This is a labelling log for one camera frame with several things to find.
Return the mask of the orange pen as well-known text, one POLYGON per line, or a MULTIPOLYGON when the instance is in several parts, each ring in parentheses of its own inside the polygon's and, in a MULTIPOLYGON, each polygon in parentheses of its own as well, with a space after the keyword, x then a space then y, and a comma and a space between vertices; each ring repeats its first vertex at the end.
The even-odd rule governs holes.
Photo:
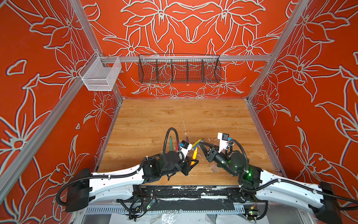
POLYGON ((191 165, 194 165, 195 164, 195 159, 196 159, 196 157, 197 157, 197 154, 198 154, 198 149, 196 148, 195 150, 194 150, 194 153, 193 153, 193 156, 192 156, 192 162, 191 162, 191 165))

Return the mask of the clear pen cap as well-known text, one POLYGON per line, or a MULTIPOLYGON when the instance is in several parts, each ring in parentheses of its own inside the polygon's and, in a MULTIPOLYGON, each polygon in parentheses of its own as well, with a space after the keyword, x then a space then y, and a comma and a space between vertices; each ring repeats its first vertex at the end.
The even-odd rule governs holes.
POLYGON ((216 174, 216 173, 219 172, 220 169, 218 167, 212 167, 211 170, 212 170, 213 173, 216 174))

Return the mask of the green pen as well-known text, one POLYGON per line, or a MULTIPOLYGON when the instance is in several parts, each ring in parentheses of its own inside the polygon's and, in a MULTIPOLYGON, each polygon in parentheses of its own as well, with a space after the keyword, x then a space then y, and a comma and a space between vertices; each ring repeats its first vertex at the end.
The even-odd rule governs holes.
POLYGON ((170 136, 170 143, 169 143, 169 146, 170 146, 170 151, 173 151, 172 136, 170 136))

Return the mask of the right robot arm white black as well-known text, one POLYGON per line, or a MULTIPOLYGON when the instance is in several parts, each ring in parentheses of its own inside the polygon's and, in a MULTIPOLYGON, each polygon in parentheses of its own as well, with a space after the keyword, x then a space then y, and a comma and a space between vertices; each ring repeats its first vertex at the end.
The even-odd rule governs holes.
POLYGON ((199 148, 208 162, 238 177, 239 198, 244 202, 258 200, 296 207, 326 224, 341 224, 341 212, 358 209, 356 199, 336 195, 327 182, 303 183, 250 165, 243 146, 236 140, 219 146, 201 141, 199 148))

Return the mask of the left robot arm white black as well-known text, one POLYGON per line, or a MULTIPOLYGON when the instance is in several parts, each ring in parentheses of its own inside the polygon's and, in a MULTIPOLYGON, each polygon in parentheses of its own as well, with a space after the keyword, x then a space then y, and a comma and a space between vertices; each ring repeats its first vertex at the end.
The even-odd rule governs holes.
POLYGON ((182 141, 177 144, 177 150, 167 151, 170 132, 175 138, 179 135, 175 128, 167 130, 163 149, 160 154, 147 156, 139 165, 107 173, 91 173, 82 169, 77 175, 63 185, 56 194, 56 203, 65 207, 66 212, 75 212, 86 208, 92 202, 125 201, 139 195, 142 184, 159 181, 163 176, 170 179, 181 172, 189 172, 199 163, 188 155, 192 144, 182 141))

